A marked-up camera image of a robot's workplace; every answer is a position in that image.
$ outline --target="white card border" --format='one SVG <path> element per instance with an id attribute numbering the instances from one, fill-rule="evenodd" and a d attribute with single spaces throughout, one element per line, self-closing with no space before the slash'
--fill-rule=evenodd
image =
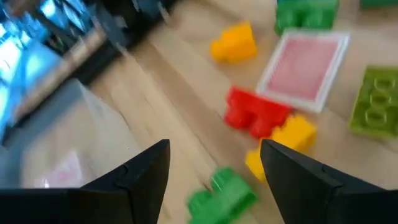
<path id="1" fill-rule="evenodd" d="M 315 101 L 311 100 L 303 100 L 300 98 L 292 98 L 291 96 L 283 95 L 280 93 L 275 93 L 273 91 L 265 90 L 266 83 L 271 79 L 272 74 L 275 70 L 277 61 L 281 58 L 282 52 L 286 46 L 286 42 L 291 37 L 325 37 L 325 38 L 338 38 L 339 45 L 336 50 L 336 53 L 332 59 L 332 63 L 330 63 L 328 70 L 326 71 L 326 77 L 323 79 L 323 82 L 320 87 L 320 92 L 318 93 Z M 335 32 L 335 31 L 314 31 L 314 30 L 287 30 L 284 32 L 281 40 L 279 41 L 272 57 L 270 59 L 269 65 L 262 73 L 262 77 L 260 79 L 259 84 L 257 85 L 257 93 L 265 96 L 266 98 L 270 98 L 272 100 L 276 100 L 281 103 L 285 103 L 286 105 L 293 106 L 297 109 L 303 109 L 306 111 L 312 111 L 316 113 L 320 113 L 325 105 L 327 96 L 333 84 L 333 81 L 337 75 L 338 69 L 341 65 L 341 62 L 345 56 L 346 50 L 349 44 L 349 33 L 347 32 Z"/>

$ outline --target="green lego brick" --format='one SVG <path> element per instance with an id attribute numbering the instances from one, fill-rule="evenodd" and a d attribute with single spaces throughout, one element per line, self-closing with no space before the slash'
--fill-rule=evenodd
<path id="1" fill-rule="evenodd" d="M 360 3 L 362 9 L 390 6 L 394 4 L 398 4 L 398 0 L 361 0 Z"/>
<path id="2" fill-rule="evenodd" d="M 349 127 L 377 138 L 398 137 L 398 67 L 368 67 Z"/>
<path id="3" fill-rule="evenodd" d="M 231 168 L 217 171 L 209 190 L 195 192 L 188 201 L 190 224 L 227 224 L 257 201 L 257 195 Z"/>
<path id="4" fill-rule="evenodd" d="M 338 6 L 338 0 L 280 1 L 274 30 L 281 35 L 288 28 L 331 29 Z"/>

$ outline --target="red lego brick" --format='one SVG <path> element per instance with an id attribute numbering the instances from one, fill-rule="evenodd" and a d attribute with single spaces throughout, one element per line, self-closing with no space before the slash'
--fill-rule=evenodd
<path id="1" fill-rule="evenodd" d="M 225 123 L 247 129 L 255 138 L 268 138 L 276 126 L 282 126 L 291 112 L 289 107 L 268 101 L 236 87 L 227 96 Z"/>

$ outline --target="yellow lego brick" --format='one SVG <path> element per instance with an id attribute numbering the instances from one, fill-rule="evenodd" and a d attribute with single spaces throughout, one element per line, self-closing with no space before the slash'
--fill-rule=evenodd
<path id="1" fill-rule="evenodd" d="M 317 129 L 302 115 L 289 116 L 282 128 L 275 128 L 270 139 L 293 150 L 306 153 L 315 141 Z M 260 182 L 266 180 L 261 162 L 261 141 L 259 146 L 246 154 L 245 163 Z"/>
<path id="2" fill-rule="evenodd" d="M 217 61 L 235 63 L 257 54 L 250 23 L 241 22 L 221 33 L 219 40 L 213 41 L 210 54 Z"/>
<path id="3" fill-rule="evenodd" d="M 312 146 L 317 129 L 302 115 L 289 116 L 282 128 L 275 128 L 271 139 L 301 153 Z"/>

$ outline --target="wooden floor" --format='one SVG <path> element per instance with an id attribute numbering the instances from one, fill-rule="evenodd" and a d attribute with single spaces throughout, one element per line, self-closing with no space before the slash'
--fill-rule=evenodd
<path id="1" fill-rule="evenodd" d="M 131 52 L 115 61 L 92 86 L 119 111 L 142 148 L 171 140 L 172 162 L 159 223 L 186 223 L 187 197 L 208 185 L 218 166 L 231 166 L 259 194 L 260 202 L 238 223 L 283 223 L 271 191 L 244 165 L 257 142 L 223 122 L 231 85 L 254 89 L 278 41 L 275 0 L 184 0 L 171 23 L 160 26 Z M 310 155 L 321 162 L 387 189 L 398 188 L 398 143 L 355 136 L 347 120 L 367 65 L 398 65 L 397 9 L 359 12 L 358 0 L 341 0 L 336 30 L 351 33 L 345 61 L 327 107 L 308 118 L 318 126 Z M 217 65 L 210 42 L 228 26 L 249 19 L 257 40 L 256 58 Z"/>

